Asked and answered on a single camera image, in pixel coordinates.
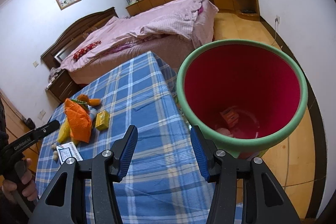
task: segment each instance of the trash can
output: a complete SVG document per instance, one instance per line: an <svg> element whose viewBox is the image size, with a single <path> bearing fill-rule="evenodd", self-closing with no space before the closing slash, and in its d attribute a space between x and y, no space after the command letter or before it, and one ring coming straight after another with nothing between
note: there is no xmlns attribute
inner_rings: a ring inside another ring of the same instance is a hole
<svg viewBox="0 0 336 224"><path fill-rule="evenodd" d="M241 39L206 44L184 60L177 96L191 125L234 157L268 149L298 126L307 83L284 52Z"/></svg>

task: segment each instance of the green bucket rim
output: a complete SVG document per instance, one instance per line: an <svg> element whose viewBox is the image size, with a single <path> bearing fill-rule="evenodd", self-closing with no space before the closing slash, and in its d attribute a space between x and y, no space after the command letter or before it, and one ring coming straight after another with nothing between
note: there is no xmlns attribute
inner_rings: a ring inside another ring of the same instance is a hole
<svg viewBox="0 0 336 224"><path fill-rule="evenodd" d="M224 136L210 127L208 127L206 124L204 124L191 110L190 106L188 105L188 102L184 95L184 79L186 71L188 70L191 63L202 53L204 53L207 50L210 50L214 47L222 46L222 45L235 45L235 44L241 44L241 45L249 45L254 47L263 48L265 50L268 50L276 55L278 55L280 58L282 58L289 66L293 69L295 72L297 79L299 81L300 85L300 101L299 106L292 117L292 119L288 122L287 125L285 125L283 128L278 130L277 132L257 138L257 139L236 139L231 138L228 136ZM181 106L181 109L184 113L184 115L187 117L191 125L198 125L200 129L202 130L203 134L206 137L210 137L212 140L215 141L217 144L217 147L220 149L226 149L228 152L232 151L234 154L235 152L255 152L255 151L262 151L265 149L268 149L281 141L283 141L285 138L287 138L299 125L300 121L303 118L303 115L305 113L305 109L307 107L307 101L308 101L308 87L305 80L305 76L295 61L290 58L286 53L276 49L275 47L272 47L270 45L252 41L252 40L245 40L245 39L224 39L219 40L215 42L211 42L208 44L205 44L195 51L193 51L189 56L184 60L182 63L180 70L177 75L177 82L176 82L176 91L177 91L177 97L179 100L179 104Z"/></svg>

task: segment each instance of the table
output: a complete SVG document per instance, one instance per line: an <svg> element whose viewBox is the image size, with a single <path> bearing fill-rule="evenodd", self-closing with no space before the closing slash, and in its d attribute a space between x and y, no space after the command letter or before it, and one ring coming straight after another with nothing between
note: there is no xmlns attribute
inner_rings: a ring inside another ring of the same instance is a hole
<svg viewBox="0 0 336 224"><path fill-rule="evenodd" d="M138 128L138 142L127 173L114 183L124 223L205 223L214 191L201 177L190 142L189 130L174 102L176 73L152 52L144 53L113 69L80 93L100 98L99 110L110 113L109 129L92 130L90 143L79 143L83 159L111 148L128 126ZM63 105L51 117L64 122ZM41 196L60 167L50 148L58 131L43 140L36 173ZM91 181L86 181L88 223L94 223ZM237 218L242 208L236 209Z"/></svg>

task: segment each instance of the nightstand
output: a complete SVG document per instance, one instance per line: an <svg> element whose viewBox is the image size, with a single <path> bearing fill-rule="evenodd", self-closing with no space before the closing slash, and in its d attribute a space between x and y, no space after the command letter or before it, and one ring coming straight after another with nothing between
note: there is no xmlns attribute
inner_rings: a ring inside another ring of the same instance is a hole
<svg viewBox="0 0 336 224"><path fill-rule="evenodd" d="M62 70L47 88L60 102L64 102L66 98L73 96L80 89L80 86L71 79L67 70Z"/></svg>

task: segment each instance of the wooden headboard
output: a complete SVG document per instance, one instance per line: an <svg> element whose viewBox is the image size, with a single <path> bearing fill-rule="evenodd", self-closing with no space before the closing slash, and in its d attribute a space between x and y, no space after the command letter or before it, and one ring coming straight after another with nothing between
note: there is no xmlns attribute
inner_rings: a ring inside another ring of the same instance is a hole
<svg viewBox="0 0 336 224"><path fill-rule="evenodd" d="M56 42L41 55L41 60L49 69L58 68L62 61L78 47L90 33L103 27L113 16L114 7L82 17L68 27Z"/></svg>

